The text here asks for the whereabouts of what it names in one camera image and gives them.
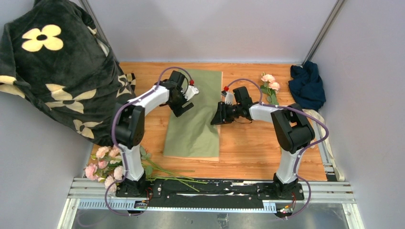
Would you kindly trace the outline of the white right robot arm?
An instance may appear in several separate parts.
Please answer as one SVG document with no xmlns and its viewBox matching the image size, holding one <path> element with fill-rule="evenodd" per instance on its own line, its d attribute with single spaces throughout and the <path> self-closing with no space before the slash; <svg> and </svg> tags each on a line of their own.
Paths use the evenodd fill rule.
<svg viewBox="0 0 405 229">
<path fill-rule="evenodd" d="M 246 87 L 230 93 L 228 87 L 221 92 L 225 100 L 218 102 L 212 125 L 230 124 L 242 117 L 249 121 L 272 123 L 281 147 L 281 160 L 273 176 L 271 190 L 278 199 L 285 199 L 298 185 L 299 150 L 315 138 L 312 125 L 298 104 L 285 108 L 253 102 Z"/>
</svg>

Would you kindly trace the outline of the green and peach wrapping paper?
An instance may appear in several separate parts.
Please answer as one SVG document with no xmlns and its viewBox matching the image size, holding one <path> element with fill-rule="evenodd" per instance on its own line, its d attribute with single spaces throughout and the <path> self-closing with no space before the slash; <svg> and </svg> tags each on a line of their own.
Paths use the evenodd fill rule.
<svg viewBox="0 0 405 229">
<path fill-rule="evenodd" d="M 191 99 L 193 107 L 180 117 L 171 115 L 163 156 L 171 158 L 219 161 L 219 128 L 211 125 L 221 101 L 223 72 L 187 70 L 199 93 Z"/>
</svg>

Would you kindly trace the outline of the small pink flower sprig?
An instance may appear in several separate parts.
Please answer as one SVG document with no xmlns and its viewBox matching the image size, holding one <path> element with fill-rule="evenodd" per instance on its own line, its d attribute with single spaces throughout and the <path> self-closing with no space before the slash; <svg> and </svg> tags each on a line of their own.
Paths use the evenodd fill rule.
<svg viewBox="0 0 405 229">
<path fill-rule="evenodd" d="M 269 104 L 279 105 L 279 102 L 277 99 L 277 93 L 279 92 L 281 86 L 276 81 L 276 78 L 271 74 L 262 72 L 261 82 L 262 82 L 262 85 L 260 86 L 260 88 L 261 88 L 262 93 L 264 93 L 266 95 L 266 101 Z"/>
</svg>

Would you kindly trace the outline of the pink fake flower bunch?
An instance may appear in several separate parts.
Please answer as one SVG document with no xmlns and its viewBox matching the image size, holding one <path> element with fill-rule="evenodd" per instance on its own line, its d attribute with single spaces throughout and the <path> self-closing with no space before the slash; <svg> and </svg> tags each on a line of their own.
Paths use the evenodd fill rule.
<svg viewBox="0 0 405 229">
<path fill-rule="evenodd" d="M 116 146 L 98 147 L 84 167 L 84 176 L 102 183 L 109 195 L 123 190 L 124 186 L 142 193 L 146 189 L 144 181 L 154 182 L 158 179 L 178 181 L 193 191 L 198 189 L 192 184 L 206 184 L 177 171 L 164 169 L 151 160 L 150 153 L 142 146 L 132 149 L 125 147 L 124 151 Z"/>
</svg>

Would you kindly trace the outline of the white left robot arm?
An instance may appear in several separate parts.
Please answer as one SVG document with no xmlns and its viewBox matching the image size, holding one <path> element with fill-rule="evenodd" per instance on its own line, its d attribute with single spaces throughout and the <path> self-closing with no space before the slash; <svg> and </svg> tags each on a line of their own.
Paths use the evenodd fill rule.
<svg viewBox="0 0 405 229">
<path fill-rule="evenodd" d="M 179 117 L 193 107 L 190 100 L 199 92 L 189 72 L 180 67 L 171 67 L 171 70 L 168 79 L 159 78 L 145 93 L 124 104 L 116 104 L 111 138 L 120 150 L 124 168 L 118 190 L 135 197 L 141 197 L 146 192 L 146 172 L 140 155 L 145 117 L 155 108 L 166 105 Z"/>
</svg>

